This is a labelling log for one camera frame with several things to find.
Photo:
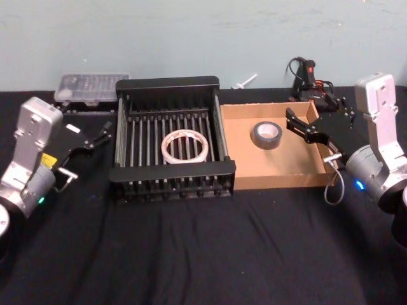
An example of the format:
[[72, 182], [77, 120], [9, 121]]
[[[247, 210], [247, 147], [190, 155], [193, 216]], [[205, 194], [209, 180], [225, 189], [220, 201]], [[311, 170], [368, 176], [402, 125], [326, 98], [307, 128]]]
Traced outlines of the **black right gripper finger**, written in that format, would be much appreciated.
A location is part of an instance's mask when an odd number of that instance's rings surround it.
[[307, 144], [329, 144], [329, 134], [324, 129], [322, 118], [317, 118], [311, 123], [300, 120], [294, 111], [288, 107], [286, 109], [286, 128], [299, 135]]
[[332, 98], [332, 102], [335, 108], [335, 111], [331, 114], [333, 123], [354, 123], [356, 113], [351, 106], [347, 105], [345, 97]]

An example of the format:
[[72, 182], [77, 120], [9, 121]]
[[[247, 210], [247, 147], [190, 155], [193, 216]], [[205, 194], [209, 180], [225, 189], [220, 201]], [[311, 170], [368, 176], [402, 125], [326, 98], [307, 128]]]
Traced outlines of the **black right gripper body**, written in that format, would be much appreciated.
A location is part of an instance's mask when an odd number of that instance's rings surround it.
[[321, 144], [334, 153], [340, 153], [343, 159], [349, 159], [357, 150], [368, 145], [368, 141], [354, 126], [357, 118], [360, 116], [354, 111], [330, 112], [316, 119], [313, 126], [320, 134]]

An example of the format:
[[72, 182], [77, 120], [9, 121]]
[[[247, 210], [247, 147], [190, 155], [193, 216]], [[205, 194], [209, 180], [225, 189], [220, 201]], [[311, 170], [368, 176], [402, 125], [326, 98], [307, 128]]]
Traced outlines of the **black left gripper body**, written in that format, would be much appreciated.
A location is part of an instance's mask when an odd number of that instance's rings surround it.
[[43, 166], [54, 172], [80, 156], [89, 158], [93, 154], [89, 137], [71, 119], [64, 116], [56, 136], [43, 152]]

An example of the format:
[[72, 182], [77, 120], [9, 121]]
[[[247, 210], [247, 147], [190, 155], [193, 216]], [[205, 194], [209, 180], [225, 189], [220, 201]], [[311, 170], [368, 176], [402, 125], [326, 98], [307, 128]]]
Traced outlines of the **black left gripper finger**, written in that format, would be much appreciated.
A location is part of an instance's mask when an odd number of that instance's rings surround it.
[[107, 121], [100, 132], [92, 139], [92, 140], [86, 140], [84, 142], [84, 148], [85, 149], [95, 149], [96, 147], [101, 146], [102, 144], [110, 141], [112, 135], [109, 132], [109, 129], [112, 127], [112, 122]]
[[71, 101], [64, 101], [62, 103], [56, 103], [55, 107], [65, 116], [70, 115], [74, 108], [74, 103]]

